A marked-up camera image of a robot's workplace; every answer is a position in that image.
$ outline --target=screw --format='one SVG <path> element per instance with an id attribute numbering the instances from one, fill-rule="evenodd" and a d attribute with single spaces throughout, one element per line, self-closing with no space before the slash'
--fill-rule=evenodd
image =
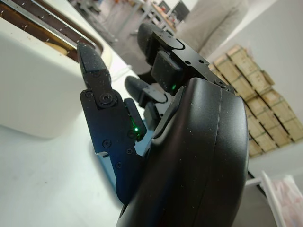
<path id="1" fill-rule="evenodd" d="M 117 162 L 117 163 L 116 163 L 116 168 L 117 168 L 117 169 L 121 169 L 121 167 L 122 167 L 122 163 L 121 163 L 121 162 Z"/>
<path id="2" fill-rule="evenodd" d="M 131 155 L 131 154 L 133 153 L 133 150 L 132 150 L 131 148 L 129 148 L 129 149 L 126 150 L 126 153 L 127 153 L 128 155 Z"/>
<path id="3" fill-rule="evenodd" d="M 219 80 L 219 79 L 215 79 L 214 83 L 216 85 L 219 85 L 221 88 L 226 88 L 226 85 L 221 80 Z"/>
<path id="4" fill-rule="evenodd" d="M 133 130 L 128 131 L 127 136 L 131 139 L 136 137 L 136 133 Z"/>
<path id="5" fill-rule="evenodd" d="M 105 93 L 100 96 L 100 103 L 104 105 L 108 105 L 113 101 L 113 97 L 110 93 Z"/>
<path id="6" fill-rule="evenodd" d="M 112 142 L 110 140 L 104 140 L 102 143 L 102 146 L 104 148 L 109 148 L 112 145 Z"/>
<path id="7" fill-rule="evenodd" d="M 88 91 L 88 92 L 85 93 L 86 98 L 91 98 L 93 96 L 94 96 L 94 94 L 91 91 Z"/>

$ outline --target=white table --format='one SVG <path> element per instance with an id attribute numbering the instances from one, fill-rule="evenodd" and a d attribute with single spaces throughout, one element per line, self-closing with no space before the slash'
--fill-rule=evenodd
<path id="1" fill-rule="evenodd" d="M 68 2 L 47 1 L 92 29 Z M 125 72 L 125 62 L 107 49 L 112 54 L 111 75 Z M 112 84 L 123 98 L 129 97 L 124 88 L 128 75 L 135 76 L 129 70 Z M 93 152 L 83 112 L 52 140 L 0 126 L 0 226 L 115 227 L 121 207 Z"/>

